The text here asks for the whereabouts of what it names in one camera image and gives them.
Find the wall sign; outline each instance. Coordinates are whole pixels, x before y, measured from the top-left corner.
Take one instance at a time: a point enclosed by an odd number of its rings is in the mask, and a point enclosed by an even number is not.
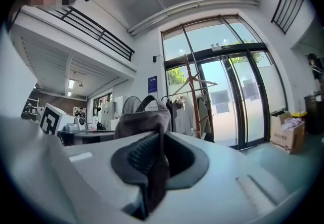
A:
[[[148,92],[157,92],[157,76],[148,78]]]

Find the floor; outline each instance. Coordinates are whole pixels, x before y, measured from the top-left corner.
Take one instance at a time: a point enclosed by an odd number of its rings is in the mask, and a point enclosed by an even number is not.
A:
[[[324,160],[323,135],[306,135],[303,149],[297,154],[287,154],[271,143],[241,151],[273,174],[289,193],[307,187],[316,178]]]

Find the standing fan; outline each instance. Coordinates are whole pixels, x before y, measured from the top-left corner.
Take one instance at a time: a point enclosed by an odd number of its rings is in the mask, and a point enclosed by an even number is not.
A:
[[[137,97],[129,97],[123,106],[122,115],[125,113],[135,113],[137,108],[140,106],[141,100],[139,100]]]

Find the tree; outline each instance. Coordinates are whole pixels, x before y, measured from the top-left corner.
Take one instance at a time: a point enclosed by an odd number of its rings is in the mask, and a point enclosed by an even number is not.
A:
[[[254,43],[255,40],[252,39],[252,40],[248,41],[246,39],[243,39],[243,42],[244,43]],[[263,55],[259,52],[252,53],[252,57],[254,58],[254,60],[257,64],[259,63],[259,61],[261,61],[264,58]],[[237,57],[237,58],[233,58],[231,60],[232,60],[233,64],[248,61],[247,57]]]
[[[175,68],[168,71],[169,84],[183,84],[186,81],[184,73],[180,72],[181,68]]]

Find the black metal grille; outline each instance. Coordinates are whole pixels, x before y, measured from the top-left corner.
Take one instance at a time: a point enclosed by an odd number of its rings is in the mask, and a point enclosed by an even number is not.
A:
[[[279,0],[271,22],[275,23],[286,34],[303,2],[304,0]]]
[[[131,61],[132,54],[135,52],[128,45],[74,7],[66,6],[60,10],[44,11],[91,36],[125,59]]]

